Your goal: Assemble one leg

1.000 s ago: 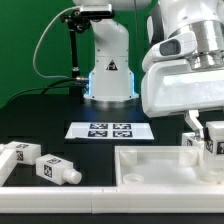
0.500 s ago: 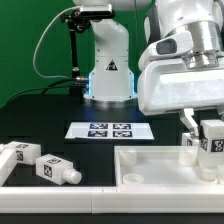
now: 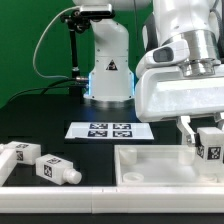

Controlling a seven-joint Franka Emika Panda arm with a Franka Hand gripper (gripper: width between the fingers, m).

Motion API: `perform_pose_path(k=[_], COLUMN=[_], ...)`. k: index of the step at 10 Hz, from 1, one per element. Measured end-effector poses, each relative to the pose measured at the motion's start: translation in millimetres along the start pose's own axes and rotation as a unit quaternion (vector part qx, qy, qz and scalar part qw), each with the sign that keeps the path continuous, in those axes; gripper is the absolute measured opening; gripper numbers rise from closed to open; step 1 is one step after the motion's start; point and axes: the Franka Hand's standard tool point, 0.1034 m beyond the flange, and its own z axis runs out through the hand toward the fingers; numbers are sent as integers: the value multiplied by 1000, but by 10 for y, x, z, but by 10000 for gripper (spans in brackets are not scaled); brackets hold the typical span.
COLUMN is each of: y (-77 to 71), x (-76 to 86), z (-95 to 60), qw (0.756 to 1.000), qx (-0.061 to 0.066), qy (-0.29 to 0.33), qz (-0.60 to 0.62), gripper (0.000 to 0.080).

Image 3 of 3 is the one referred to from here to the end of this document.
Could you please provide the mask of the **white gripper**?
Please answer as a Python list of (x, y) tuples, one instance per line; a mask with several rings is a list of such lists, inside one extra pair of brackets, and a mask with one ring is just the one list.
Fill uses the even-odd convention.
[(214, 120), (224, 131), (224, 65), (216, 66), (212, 76), (197, 77), (184, 77), (177, 66), (146, 70), (136, 84), (135, 111), (142, 122), (178, 117), (182, 144), (194, 147), (196, 133), (189, 116), (216, 113)]

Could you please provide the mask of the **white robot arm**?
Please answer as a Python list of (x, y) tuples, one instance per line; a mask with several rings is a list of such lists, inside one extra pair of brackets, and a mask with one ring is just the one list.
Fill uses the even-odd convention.
[[(133, 100), (142, 122), (175, 119), (190, 136), (191, 117), (224, 112), (222, 0), (73, 0), (93, 27), (95, 65), (84, 99), (107, 107)], [(153, 6), (142, 28), (145, 54), (128, 73), (128, 33), (109, 16)]]

